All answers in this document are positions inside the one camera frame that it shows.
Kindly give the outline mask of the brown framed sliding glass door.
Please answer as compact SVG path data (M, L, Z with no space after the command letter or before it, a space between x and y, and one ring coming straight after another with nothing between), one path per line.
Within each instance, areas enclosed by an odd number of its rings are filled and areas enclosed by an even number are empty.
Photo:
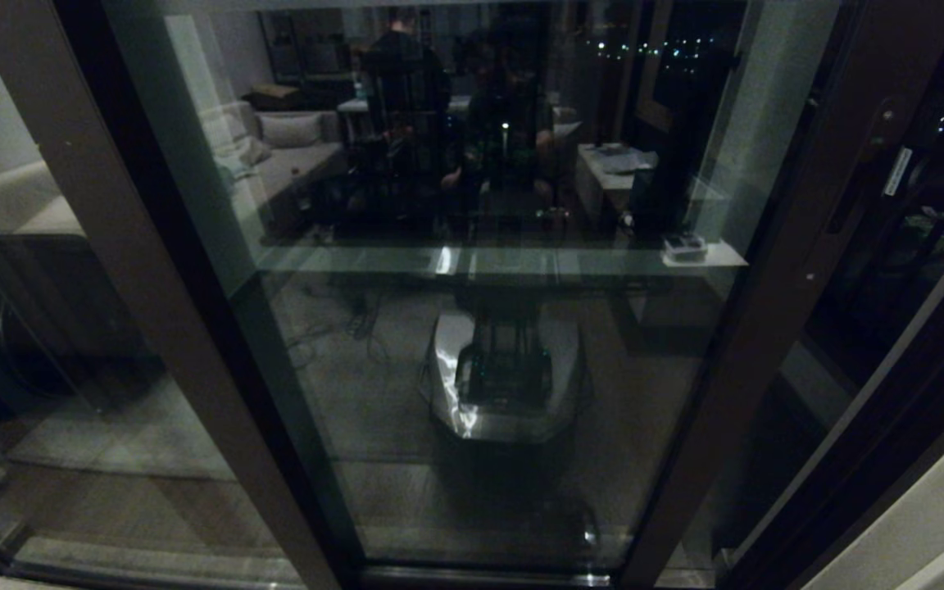
M149 34L140 34L136 48L142 55L150 53L153 81L170 84L166 91L155 91L132 77L126 49L119 45L100 0L52 2L69 39L81 52L83 65L98 79L107 78L106 55L93 50L94 36L79 5L100 7L106 17L184 209L212 259L215 276L302 464L307 490L301 494L301 506L310 515L308 520L337 571L342 590L359 590L359 575L371 566L357 546L351 516L340 501L330 499L330 493L338 491L338 482L327 467L322 437L312 430L310 408L295 377L282 366L281 351L267 347L281 338L277 329L267 328L265 290L250 271L240 271L236 256L224 252L226 240L237 238L238 227L189 195L205 187L205 166L194 151L195 115L180 103L179 63L166 55L165 27L155 24ZM731 458L735 441L748 430L751 415L763 400L765 382L776 373L808 321L853 235L860 206L851 213L842 234L825 235L832 209L858 165L903 139L908 117L920 104L926 79L944 48L944 0L854 0L837 12L837 29L825 42L837 51L821 93L823 101L806 127L798 153L787 161L776 204L765 207L763 235L751 245L749 274L737 280L735 298L720 315L719 332L706 350L706 364L693 385L692 400L678 415L674 440L663 453L660 482L641 494L645 509L634 527L632 546L624 564L610 572L619 576L619 585L652 585L660 577L724 461ZM894 119L884 120L885 111L894 111ZM815 274L814 281L806 281L809 273ZM591 571L498 565L413 567L546 574Z

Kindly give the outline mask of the door floor track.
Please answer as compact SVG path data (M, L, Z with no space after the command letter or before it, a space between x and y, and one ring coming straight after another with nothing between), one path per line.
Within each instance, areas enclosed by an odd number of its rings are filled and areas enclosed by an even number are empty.
M664 569L646 586L620 585L617 574L585 571L546 574L498 569L371 566L359 575L359 590L715 590L709 569Z

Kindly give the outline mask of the dark recessed door handle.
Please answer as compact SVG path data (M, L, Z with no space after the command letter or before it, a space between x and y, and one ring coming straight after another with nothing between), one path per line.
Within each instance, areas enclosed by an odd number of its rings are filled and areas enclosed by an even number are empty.
M857 209L863 194L868 189L870 172L872 172L872 165L868 163L860 164L855 168L849 184L844 187L842 196L836 202L827 224L825 224L825 235L839 235L846 230L850 223L851 214Z

